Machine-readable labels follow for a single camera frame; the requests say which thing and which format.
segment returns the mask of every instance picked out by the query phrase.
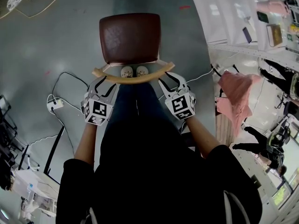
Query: box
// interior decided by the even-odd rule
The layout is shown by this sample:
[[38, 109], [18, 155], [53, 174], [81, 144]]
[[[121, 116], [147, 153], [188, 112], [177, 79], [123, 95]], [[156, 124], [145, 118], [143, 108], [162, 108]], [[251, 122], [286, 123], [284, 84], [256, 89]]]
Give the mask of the box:
[[90, 98], [85, 106], [85, 122], [101, 126], [109, 118], [113, 106]]
[[186, 119], [195, 115], [194, 99], [189, 93], [165, 101], [170, 112], [178, 119]]

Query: chair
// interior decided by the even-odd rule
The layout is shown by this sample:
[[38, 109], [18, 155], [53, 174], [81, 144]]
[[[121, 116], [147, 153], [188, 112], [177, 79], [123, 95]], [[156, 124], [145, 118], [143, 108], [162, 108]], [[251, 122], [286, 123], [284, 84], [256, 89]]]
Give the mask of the chair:
[[[95, 68], [97, 77], [119, 84], [139, 84], [159, 78], [170, 71], [173, 63], [159, 60], [161, 40], [160, 16], [157, 14], [135, 13], [105, 17], [100, 20], [100, 43], [106, 65]], [[115, 77], [105, 71], [116, 65], [158, 63], [163, 67], [143, 77]]]
[[289, 101], [285, 104], [284, 115], [293, 115], [297, 120], [299, 120], [299, 110], [298, 106], [295, 105], [293, 102]]

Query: black pants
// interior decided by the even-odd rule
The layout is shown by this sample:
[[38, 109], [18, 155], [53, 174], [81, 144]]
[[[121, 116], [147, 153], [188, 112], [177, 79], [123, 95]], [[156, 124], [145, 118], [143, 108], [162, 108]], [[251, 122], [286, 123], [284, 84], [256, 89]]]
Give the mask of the black pants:
[[290, 88], [292, 84], [292, 78], [294, 73], [287, 71], [285, 67], [279, 65], [276, 62], [265, 60], [268, 65], [274, 67], [279, 71], [279, 73], [285, 78], [280, 79], [275, 77], [274, 75], [269, 74], [266, 70], [261, 70], [261, 74], [265, 76], [268, 80], [270, 80], [273, 84], [277, 85], [284, 93], [290, 94]]
[[267, 138], [264, 135], [262, 135], [252, 127], [246, 127], [244, 130], [252, 134], [256, 138], [258, 144], [256, 143], [235, 144], [233, 146], [233, 149], [242, 149], [249, 152], [253, 152], [254, 154], [259, 154], [261, 151], [266, 149]]

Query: pink cloth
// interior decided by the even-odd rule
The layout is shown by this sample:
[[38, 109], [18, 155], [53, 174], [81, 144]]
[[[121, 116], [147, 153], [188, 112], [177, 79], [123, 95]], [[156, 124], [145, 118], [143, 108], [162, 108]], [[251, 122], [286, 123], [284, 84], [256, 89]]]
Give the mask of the pink cloth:
[[225, 71], [218, 82], [227, 98], [217, 98], [217, 111], [232, 121], [235, 137], [239, 134], [242, 121], [252, 115], [248, 106], [249, 92], [260, 79], [258, 75]]

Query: black chair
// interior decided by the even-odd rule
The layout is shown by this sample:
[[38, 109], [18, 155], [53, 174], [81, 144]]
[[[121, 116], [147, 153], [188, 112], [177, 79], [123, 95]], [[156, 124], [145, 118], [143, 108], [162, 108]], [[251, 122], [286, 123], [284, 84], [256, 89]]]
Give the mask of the black chair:
[[285, 104], [284, 115], [293, 115], [297, 120], [299, 120], [299, 110], [298, 106], [293, 102], [289, 101]]

